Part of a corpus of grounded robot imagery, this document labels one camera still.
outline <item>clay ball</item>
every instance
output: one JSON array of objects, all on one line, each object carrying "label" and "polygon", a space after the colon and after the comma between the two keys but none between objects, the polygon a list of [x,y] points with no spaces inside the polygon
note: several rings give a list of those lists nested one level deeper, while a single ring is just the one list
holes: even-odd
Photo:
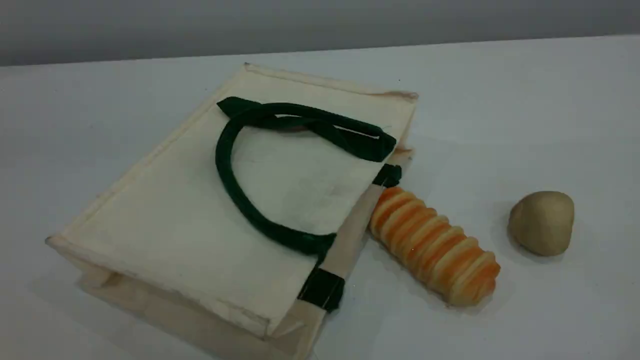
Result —
[{"label": "clay ball", "polygon": [[511,210],[509,234],[527,250],[541,255],[562,254],[573,229],[573,200],[561,192],[535,192]]}]

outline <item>white table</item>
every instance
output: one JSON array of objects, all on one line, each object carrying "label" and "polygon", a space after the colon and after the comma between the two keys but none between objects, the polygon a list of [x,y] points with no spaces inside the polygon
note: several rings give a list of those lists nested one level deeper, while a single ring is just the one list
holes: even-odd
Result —
[{"label": "white table", "polygon": [[[640,37],[604,37],[0,68],[3,359],[210,358],[76,289],[43,240],[243,61],[420,93],[403,185],[502,265],[489,303],[447,309],[369,241],[318,359],[640,352]],[[559,258],[505,234],[541,189],[575,201]]]}]

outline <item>cream canvas bag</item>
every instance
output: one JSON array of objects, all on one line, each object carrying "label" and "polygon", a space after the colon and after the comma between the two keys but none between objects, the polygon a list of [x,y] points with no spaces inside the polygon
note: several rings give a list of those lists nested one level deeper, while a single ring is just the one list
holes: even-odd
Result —
[{"label": "cream canvas bag", "polygon": [[298,300],[318,259],[261,233],[221,184],[215,149],[229,117],[216,104],[229,97],[330,111],[398,140],[380,162],[308,131],[245,127],[233,144],[235,178],[256,209],[291,229],[336,233],[319,268],[347,277],[382,191],[372,181],[411,155],[417,96],[250,64],[47,243],[83,271],[82,289],[199,347],[304,359],[326,314]]}]

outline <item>bag handle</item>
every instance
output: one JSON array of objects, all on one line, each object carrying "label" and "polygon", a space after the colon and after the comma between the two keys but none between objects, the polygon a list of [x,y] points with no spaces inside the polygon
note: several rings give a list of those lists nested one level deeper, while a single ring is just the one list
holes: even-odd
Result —
[{"label": "bag handle", "polygon": [[260,104],[238,97],[227,97],[218,102],[218,107],[229,116],[216,144],[216,168],[229,197],[262,234],[292,250],[317,256],[320,264],[333,245],[335,233],[311,234],[272,222],[255,208],[242,191],[231,166],[233,144],[240,130],[244,126],[263,129],[305,127],[348,153],[375,162],[382,162],[387,158],[396,146],[396,139],[378,126],[288,102]]}]

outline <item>ridged orange toy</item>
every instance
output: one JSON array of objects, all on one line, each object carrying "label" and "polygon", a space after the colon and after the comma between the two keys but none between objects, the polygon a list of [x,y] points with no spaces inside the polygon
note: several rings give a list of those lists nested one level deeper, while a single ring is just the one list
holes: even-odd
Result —
[{"label": "ridged orange toy", "polygon": [[475,305],[493,293],[500,265],[459,226],[414,194],[387,188],[371,217],[371,232],[427,288],[455,306]]}]

